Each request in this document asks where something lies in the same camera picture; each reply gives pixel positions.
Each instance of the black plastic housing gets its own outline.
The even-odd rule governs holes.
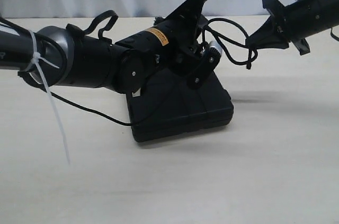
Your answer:
[[[163,70],[153,76],[139,97],[127,95],[130,121],[149,114],[169,93],[180,78]],[[162,106],[148,120],[132,126],[135,141],[144,142],[186,132],[227,125],[234,112],[228,92],[212,73],[198,90],[181,82]]]

